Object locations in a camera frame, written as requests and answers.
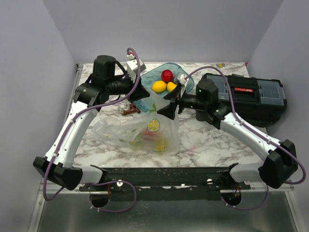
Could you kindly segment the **teal plastic container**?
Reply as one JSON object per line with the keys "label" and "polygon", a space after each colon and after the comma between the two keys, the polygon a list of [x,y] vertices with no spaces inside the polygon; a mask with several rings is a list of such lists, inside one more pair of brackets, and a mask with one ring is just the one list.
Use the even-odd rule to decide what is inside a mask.
{"label": "teal plastic container", "polygon": [[[173,83],[176,83],[177,77],[181,74],[188,75],[188,73],[182,69],[182,67],[176,63],[164,63],[141,76],[141,84],[145,88],[152,89],[155,82],[161,81],[161,74],[164,70],[170,70],[173,73]],[[141,112],[147,112],[152,109],[154,103],[152,97],[144,98],[133,103]]]}

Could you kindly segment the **clear plastic lemon-print bag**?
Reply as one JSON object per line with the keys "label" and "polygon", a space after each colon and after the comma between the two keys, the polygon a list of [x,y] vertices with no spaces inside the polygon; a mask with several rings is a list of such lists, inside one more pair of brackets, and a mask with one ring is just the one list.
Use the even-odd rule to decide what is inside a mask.
{"label": "clear plastic lemon-print bag", "polygon": [[169,101],[146,89],[150,96],[136,101],[138,109],[147,108],[147,112],[138,117],[121,121],[113,116],[99,120],[93,127],[94,137],[101,142],[117,148],[128,147],[135,150],[160,153],[176,153],[179,148],[179,118],[171,120],[157,113],[169,104]]}

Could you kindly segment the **red fake apple front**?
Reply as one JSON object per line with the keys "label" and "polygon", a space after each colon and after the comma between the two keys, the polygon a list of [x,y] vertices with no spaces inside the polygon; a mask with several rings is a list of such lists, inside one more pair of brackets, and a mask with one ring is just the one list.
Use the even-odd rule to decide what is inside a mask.
{"label": "red fake apple front", "polygon": [[156,131],[144,130],[142,132],[143,140],[148,142],[156,142],[159,140],[160,135]]}

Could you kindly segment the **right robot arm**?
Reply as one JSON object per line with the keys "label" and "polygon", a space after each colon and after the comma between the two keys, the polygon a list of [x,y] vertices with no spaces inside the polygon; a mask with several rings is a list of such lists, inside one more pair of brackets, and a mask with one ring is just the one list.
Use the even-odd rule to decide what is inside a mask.
{"label": "right robot arm", "polygon": [[218,88],[210,79],[198,82],[196,93],[182,94],[177,86],[167,95],[170,102],[159,109],[158,114],[171,120],[184,108],[194,109],[198,121],[206,121],[215,128],[237,138],[260,158],[250,164],[235,163],[223,171],[222,184],[227,189],[234,189],[240,182],[264,182],[271,188],[278,189],[298,169],[295,145],[289,141],[280,141],[262,133],[233,113],[218,100]]}

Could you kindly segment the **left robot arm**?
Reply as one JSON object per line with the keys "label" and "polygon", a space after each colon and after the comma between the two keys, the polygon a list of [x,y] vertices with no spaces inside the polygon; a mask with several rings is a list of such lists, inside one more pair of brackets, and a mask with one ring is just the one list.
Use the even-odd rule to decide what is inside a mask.
{"label": "left robot arm", "polygon": [[97,191],[106,188],[107,179],[102,168],[92,165],[77,168],[73,163],[90,123],[103,106],[113,104],[110,96],[123,95],[130,101],[149,97],[141,84],[140,74],[146,69],[143,61],[133,52],[127,57],[125,68],[112,56],[100,55],[94,60],[92,73],[75,90],[69,116],[53,146],[43,157],[34,159],[33,166],[44,181],[68,190],[88,183]]}

